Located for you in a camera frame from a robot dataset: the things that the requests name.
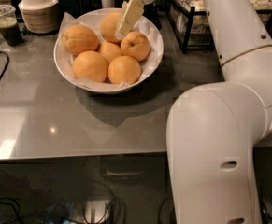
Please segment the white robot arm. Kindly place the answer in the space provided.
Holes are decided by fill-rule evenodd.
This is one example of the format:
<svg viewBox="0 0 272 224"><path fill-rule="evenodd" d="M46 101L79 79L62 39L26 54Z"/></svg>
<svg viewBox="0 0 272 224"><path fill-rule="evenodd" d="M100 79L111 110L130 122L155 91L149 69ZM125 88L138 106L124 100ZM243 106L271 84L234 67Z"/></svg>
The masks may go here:
<svg viewBox="0 0 272 224"><path fill-rule="evenodd" d="M203 0L222 74L172 105L177 224L262 224L253 147L272 133L272 38L249 0Z"/></svg>

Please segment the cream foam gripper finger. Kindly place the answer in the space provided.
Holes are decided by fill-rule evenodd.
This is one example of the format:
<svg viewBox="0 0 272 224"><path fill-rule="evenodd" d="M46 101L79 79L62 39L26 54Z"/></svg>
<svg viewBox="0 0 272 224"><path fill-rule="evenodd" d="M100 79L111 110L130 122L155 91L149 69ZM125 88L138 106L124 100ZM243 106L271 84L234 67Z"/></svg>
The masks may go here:
<svg viewBox="0 0 272 224"><path fill-rule="evenodd" d="M120 17L115 30L115 37L122 40L132 31L137 21L144 12L144 3L142 0L129 0L123 2Z"/></svg>

